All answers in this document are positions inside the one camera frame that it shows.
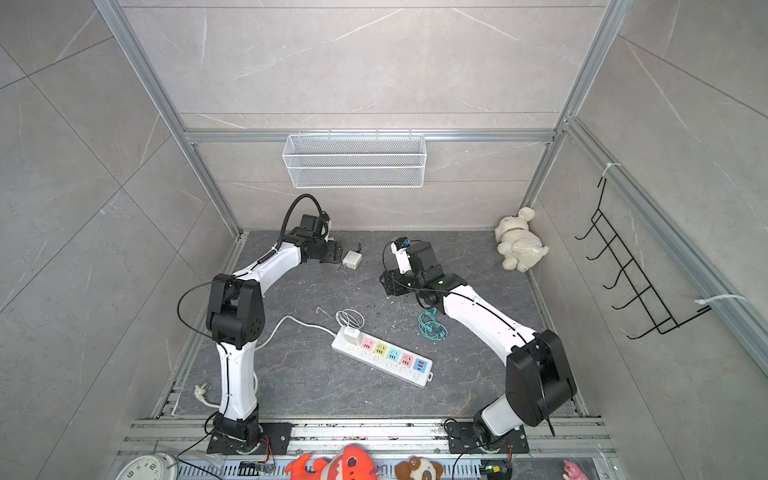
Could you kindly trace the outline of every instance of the white plush dog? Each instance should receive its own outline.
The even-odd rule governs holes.
[[[518,216],[504,217],[496,227],[496,250],[504,255],[505,270],[525,272],[549,252],[549,247],[542,247],[541,239],[528,231],[528,222],[535,215],[532,208],[523,207]]]

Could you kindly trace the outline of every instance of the white wire basket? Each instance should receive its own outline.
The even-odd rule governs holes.
[[[294,134],[283,160],[296,188],[421,187],[427,146],[420,134]]]

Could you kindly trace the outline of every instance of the power strip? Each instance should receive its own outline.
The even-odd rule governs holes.
[[[331,346],[337,352],[420,388],[432,380],[432,360],[351,326],[342,327]]]

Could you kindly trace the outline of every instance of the stone floor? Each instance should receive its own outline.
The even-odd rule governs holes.
[[[344,253],[362,245],[356,270],[341,264],[310,261],[283,275],[264,297],[268,337],[286,314],[308,323],[338,329],[337,310],[353,308],[366,318],[362,330],[433,360],[434,379],[424,389],[373,370],[333,351],[333,338],[322,331],[285,322],[269,345],[257,352],[260,414],[268,416],[460,416],[473,415],[503,392],[505,368],[498,357],[468,329],[439,317],[448,338],[434,342],[419,333],[422,309],[412,294],[387,297],[379,284],[382,249],[397,237],[432,243],[446,273],[461,275],[487,301],[512,319],[543,329],[541,315],[523,273],[501,267],[489,231],[341,231],[334,233]],[[248,236],[238,268],[253,262],[274,242],[276,232],[254,231]],[[395,266],[387,253],[387,265]],[[219,359],[213,343],[204,343],[192,364],[176,415],[199,415],[212,409],[199,403],[193,390],[207,382],[207,398],[220,398]],[[573,415],[573,405],[560,415]]]

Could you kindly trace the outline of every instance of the cable tie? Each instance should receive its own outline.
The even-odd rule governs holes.
[[[603,170],[603,174],[601,175],[601,177],[605,177],[605,174],[608,172],[608,169],[613,167],[614,165],[621,165],[621,164],[614,164],[614,163],[611,163],[611,162],[606,163],[605,164],[605,170]]]
[[[744,300],[745,302],[748,301],[745,296],[736,295],[734,293],[724,293],[722,295],[711,296],[710,298],[703,298],[703,299],[694,300],[694,302],[698,303],[699,305],[706,305],[709,302],[713,302],[715,300],[720,300],[720,299],[723,299],[723,298],[737,298],[739,300]]]

